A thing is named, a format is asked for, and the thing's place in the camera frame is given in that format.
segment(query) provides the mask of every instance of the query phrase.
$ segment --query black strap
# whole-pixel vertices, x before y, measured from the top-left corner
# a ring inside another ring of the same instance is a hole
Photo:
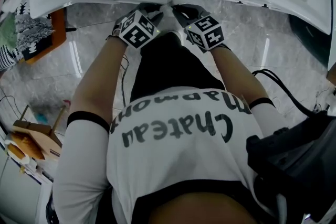
[[[266,98],[266,97],[263,97],[263,98],[259,98],[255,101],[253,101],[249,107],[250,109],[254,108],[256,105],[259,105],[259,104],[271,104],[272,106],[275,107],[275,105],[273,104],[273,102],[269,99],[269,98]]]
[[[102,126],[107,132],[109,132],[110,130],[110,125],[101,116],[98,116],[91,112],[76,111],[70,114],[68,118],[67,127],[69,126],[71,122],[76,121],[76,120],[92,121]]]

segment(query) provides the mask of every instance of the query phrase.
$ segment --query wooden furniture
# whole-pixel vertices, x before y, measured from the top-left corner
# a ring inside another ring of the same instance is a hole
[[[53,159],[58,159],[61,153],[62,143],[55,135],[56,127],[64,113],[65,106],[61,109],[54,123],[54,126],[31,123],[28,121],[23,121],[23,117],[27,111],[28,106],[24,110],[21,118],[14,122],[13,131],[18,133],[28,134],[36,143],[36,145],[41,149],[45,157],[51,157]]]

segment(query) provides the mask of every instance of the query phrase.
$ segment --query black and white fabric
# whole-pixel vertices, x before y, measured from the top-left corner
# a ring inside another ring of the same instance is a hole
[[[0,70],[14,66],[19,59],[22,59],[22,54],[17,49],[10,51],[6,45],[0,48]]]
[[[254,193],[246,140],[286,127],[271,101],[249,108],[218,89],[162,92],[130,103],[108,124],[75,112],[54,181],[60,223],[96,222],[109,186],[105,222],[148,223],[151,211],[192,192],[223,193],[262,223],[277,223]]]
[[[15,28],[17,33],[17,47],[24,51],[38,44],[53,33],[50,15],[32,19],[30,17],[29,0],[23,0],[15,10]]]

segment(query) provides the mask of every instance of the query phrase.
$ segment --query marble floor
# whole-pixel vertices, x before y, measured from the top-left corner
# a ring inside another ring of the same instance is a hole
[[[306,50],[291,32],[288,16],[259,7],[247,7],[221,0],[198,3],[215,13],[222,21],[226,45],[240,58],[250,71],[268,68],[275,72],[292,94],[307,108],[316,105],[326,107],[326,96],[333,90],[326,76],[326,69]],[[81,78],[111,33],[114,21],[134,8],[132,4],[75,4],[67,8],[67,24],[77,31],[67,34],[67,41],[43,57],[34,65],[20,63],[5,72],[0,79],[0,98],[12,95],[0,102],[1,121],[11,128],[17,116],[29,104],[25,118],[36,122],[42,114],[50,125],[57,117],[65,100],[71,100]],[[161,29],[181,30],[171,10]],[[220,79],[211,54],[203,54],[185,40],[184,45],[197,55],[206,68]],[[131,48],[126,52],[130,66],[125,76],[126,101],[140,63],[141,56]],[[114,102],[116,112],[123,108],[120,70],[119,84]],[[293,126],[305,119],[285,93],[263,75],[257,78],[266,88],[278,111]],[[62,117],[57,133],[62,140],[66,128],[67,113]]]

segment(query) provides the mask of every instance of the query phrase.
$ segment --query glove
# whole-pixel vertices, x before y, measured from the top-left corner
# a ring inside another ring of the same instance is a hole
[[[175,18],[183,28],[210,15],[210,12],[207,12],[204,8],[197,5],[176,5],[172,6],[172,8]]]
[[[215,47],[224,45],[224,35],[219,20],[207,12],[203,7],[197,5],[176,5],[173,6],[173,14],[187,34],[187,40],[198,45],[205,53]]]
[[[130,11],[126,15],[120,17],[114,24],[112,34],[108,36],[107,39],[110,37],[119,37],[121,32],[123,32],[127,25],[122,29],[123,23],[127,21],[127,19],[133,15],[136,11],[139,11],[147,20],[149,20],[155,27],[157,27],[160,23],[160,21],[163,18],[163,12],[160,12],[161,5],[159,4],[150,4],[150,3],[141,3],[139,4],[134,10]],[[141,25],[145,28],[145,30],[148,30],[152,26],[148,25],[146,28],[146,25]]]

